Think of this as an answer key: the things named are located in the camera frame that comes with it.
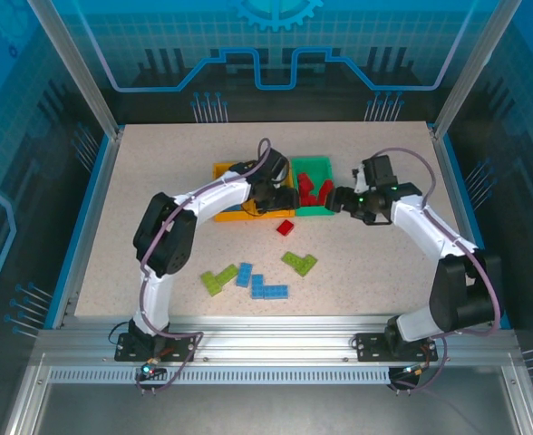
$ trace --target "speckled tabletop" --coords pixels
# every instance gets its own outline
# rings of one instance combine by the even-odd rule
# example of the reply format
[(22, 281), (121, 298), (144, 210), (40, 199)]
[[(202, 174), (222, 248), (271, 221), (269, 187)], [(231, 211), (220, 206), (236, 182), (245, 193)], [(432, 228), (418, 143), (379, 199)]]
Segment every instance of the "speckled tabletop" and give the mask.
[[(176, 195), (212, 180), (217, 161), (251, 160), (263, 137), (287, 157), (328, 156), (336, 186), (352, 186), (351, 169), (388, 146), (420, 152), (436, 169), (431, 206), (456, 227), (448, 194), (423, 122), (318, 122), (189, 125), (129, 125), (125, 128), (111, 184), (75, 314), (131, 315), (140, 285), (131, 244), (153, 195)], [(394, 153), (400, 182), (425, 191), (430, 177), (414, 158)], [(397, 227), (367, 227), (346, 213), (295, 217), (288, 237), (276, 232), (283, 219), (201, 226), (190, 261), (176, 277), (171, 314), (347, 315), (393, 314), (424, 305), (435, 265)], [(311, 254), (318, 263), (302, 278), (281, 260), (286, 251)], [(287, 300), (253, 300), (234, 281), (210, 297), (200, 282), (230, 264), (254, 264), (267, 285), (289, 285)]]

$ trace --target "light green block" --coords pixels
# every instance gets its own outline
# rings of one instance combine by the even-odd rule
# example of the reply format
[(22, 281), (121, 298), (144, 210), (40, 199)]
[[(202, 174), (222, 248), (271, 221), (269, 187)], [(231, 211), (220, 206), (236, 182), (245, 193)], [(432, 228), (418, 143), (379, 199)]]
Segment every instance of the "light green block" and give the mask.
[(211, 296), (216, 296), (222, 291), (222, 286), (218, 283), (214, 275), (212, 275), (212, 272), (204, 272), (200, 278), (202, 278), (202, 283)]
[(228, 281), (230, 281), (232, 278), (234, 278), (236, 275), (238, 275), (238, 269), (234, 265), (230, 265), (226, 269), (224, 269), (222, 272), (220, 272), (218, 275), (216, 275), (216, 280), (218, 282), (218, 285), (223, 286)]
[(302, 277), (305, 277), (306, 274), (316, 265), (317, 259), (312, 255), (307, 255), (303, 260), (303, 264), (300, 267), (297, 267), (295, 271)]
[(293, 267), (294, 269), (297, 269), (298, 267), (302, 266), (304, 262), (303, 258), (296, 254), (293, 254), (292, 252), (285, 252), (283, 258), (281, 259), (283, 260), (283, 263)]

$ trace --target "gear logo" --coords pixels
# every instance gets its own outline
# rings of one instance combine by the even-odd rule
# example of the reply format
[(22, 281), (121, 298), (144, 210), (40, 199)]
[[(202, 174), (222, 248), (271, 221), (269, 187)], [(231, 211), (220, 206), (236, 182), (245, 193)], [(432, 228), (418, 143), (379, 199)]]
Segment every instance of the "gear logo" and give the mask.
[(233, 0), (233, 6), (248, 25), (278, 32), (281, 27), (291, 30), (294, 24), (303, 25), (303, 19), (315, 16), (314, 10), (323, 6), (323, 0)]
[(29, 6), (25, 0), (0, 0), (0, 34), (18, 45), (29, 27)]

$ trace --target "blue building block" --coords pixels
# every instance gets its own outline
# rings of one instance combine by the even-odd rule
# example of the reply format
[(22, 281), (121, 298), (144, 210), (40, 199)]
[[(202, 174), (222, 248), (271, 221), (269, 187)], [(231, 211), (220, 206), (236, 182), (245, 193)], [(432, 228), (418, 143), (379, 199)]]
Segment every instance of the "blue building block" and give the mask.
[(263, 285), (265, 299), (288, 299), (288, 285)]
[(249, 263), (240, 263), (238, 269), (237, 286), (248, 287), (250, 282), (250, 274), (252, 273), (252, 265)]
[(250, 296), (253, 299), (263, 299), (265, 296), (265, 278), (262, 275), (252, 275)]

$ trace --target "green tray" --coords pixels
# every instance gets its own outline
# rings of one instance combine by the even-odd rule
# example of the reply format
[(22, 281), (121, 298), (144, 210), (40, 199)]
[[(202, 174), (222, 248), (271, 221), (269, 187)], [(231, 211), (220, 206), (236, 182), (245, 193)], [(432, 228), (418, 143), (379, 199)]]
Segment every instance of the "green tray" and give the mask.
[[(315, 188), (311, 194), (316, 197), (319, 195), (319, 189), (323, 186), (326, 179), (333, 180), (333, 172), (331, 171), (331, 160), (328, 157), (298, 157), (291, 159), (291, 168), (293, 169), (293, 176), (295, 177), (295, 186), (298, 188), (299, 181), (297, 176), (306, 173)], [(333, 211), (327, 210), (323, 206), (301, 207), (296, 210), (296, 216), (331, 216)]]

